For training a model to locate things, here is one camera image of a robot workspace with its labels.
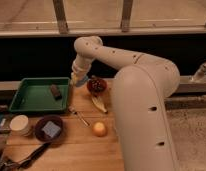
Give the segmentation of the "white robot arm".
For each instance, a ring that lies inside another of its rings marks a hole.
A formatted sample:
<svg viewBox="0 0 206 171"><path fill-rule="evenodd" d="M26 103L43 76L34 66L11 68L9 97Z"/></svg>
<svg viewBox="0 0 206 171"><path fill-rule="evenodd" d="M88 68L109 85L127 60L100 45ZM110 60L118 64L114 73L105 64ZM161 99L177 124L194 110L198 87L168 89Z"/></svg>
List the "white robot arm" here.
<svg viewBox="0 0 206 171"><path fill-rule="evenodd" d="M111 104L124 171L181 171L165 107L165 99L180 85L177 65L145 52L105 46L98 36L77 38L74 50L74 84L85 80L95 60L117 70Z"/></svg>

